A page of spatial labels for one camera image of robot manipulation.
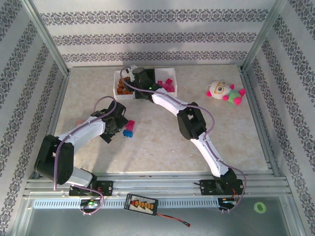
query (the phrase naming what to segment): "damask wallpaper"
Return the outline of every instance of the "damask wallpaper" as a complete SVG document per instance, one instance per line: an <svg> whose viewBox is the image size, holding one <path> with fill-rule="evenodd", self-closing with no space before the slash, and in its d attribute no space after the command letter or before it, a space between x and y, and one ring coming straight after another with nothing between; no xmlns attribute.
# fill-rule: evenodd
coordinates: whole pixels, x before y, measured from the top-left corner
<svg viewBox="0 0 315 236"><path fill-rule="evenodd" d="M33 0L68 67L238 64L275 0Z"/></svg>
<svg viewBox="0 0 315 236"><path fill-rule="evenodd" d="M0 0L0 236L9 235L63 75L19 0Z"/></svg>
<svg viewBox="0 0 315 236"><path fill-rule="evenodd" d="M279 169L315 235L314 3L289 0L248 70Z"/></svg>

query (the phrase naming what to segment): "stuffed toy head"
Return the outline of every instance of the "stuffed toy head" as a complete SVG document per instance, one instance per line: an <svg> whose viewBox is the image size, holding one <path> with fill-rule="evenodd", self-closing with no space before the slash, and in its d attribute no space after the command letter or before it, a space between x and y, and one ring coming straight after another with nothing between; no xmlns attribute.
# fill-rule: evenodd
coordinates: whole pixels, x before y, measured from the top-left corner
<svg viewBox="0 0 315 236"><path fill-rule="evenodd" d="M242 97L246 93L245 89L239 91L234 90L234 84L230 86L223 81L216 80L207 86L207 96L214 97L219 100L228 101L232 104L239 105L242 102Z"/></svg>

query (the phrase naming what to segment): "green ring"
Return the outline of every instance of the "green ring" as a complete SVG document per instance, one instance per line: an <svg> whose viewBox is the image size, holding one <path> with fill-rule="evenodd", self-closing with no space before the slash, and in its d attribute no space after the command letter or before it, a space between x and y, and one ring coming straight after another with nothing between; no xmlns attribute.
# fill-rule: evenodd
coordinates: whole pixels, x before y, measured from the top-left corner
<svg viewBox="0 0 315 236"><path fill-rule="evenodd" d="M254 210L259 213L259 214L263 214L266 212L266 205L262 202L257 202L254 204Z"/></svg>

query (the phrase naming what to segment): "marble-like surface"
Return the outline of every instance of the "marble-like surface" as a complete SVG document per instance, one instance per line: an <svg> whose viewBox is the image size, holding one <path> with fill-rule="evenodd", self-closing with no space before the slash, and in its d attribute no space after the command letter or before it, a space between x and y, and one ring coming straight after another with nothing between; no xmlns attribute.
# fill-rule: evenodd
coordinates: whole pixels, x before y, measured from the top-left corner
<svg viewBox="0 0 315 236"><path fill-rule="evenodd" d="M78 119L93 112L102 96L113 95L114 71L120 67L73 68L55 135L73 129ZM206 96L206 86L214 80L234 83L242 88L235 65L176 66L178 98L196 102L208 109L216 120L210 138L227 164L242 170L266 170L267 165L246 99L239 106ZM107 108L110 99L99 103ZM132 138L122 132L107 144L96 137L81 148L74 163L93 172L129 171L209 171L194 144L179 132L177 119L169 111L147 100L121 100L127 119L136 121ZM207 127L210 118L204 114Z"/></svg>

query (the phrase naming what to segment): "red and black wire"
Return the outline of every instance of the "red and black wire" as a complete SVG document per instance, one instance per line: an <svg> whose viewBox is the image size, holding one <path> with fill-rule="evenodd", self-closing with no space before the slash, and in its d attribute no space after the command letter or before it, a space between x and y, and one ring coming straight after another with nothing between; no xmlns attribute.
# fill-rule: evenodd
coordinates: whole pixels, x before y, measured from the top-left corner
<svg viewBox="0 0 315 236"><path fill-rule="evenodd" d="M184 220L181 220L181 219L179 219L179 218L175 218L175 217L169 216L169 215L162 215L162 214L158 214L158 213L157 213L157 215L162 216L162 217L164 217L164 218L168 218L168 219L172 219L172 220L177 220L177 221L179 221L179 222L182 222L182 223L183 223L184 225L186 225L187 227L190 227L190 223L188 223L188 222L186 222L186 221L184 221Z"/></svg>

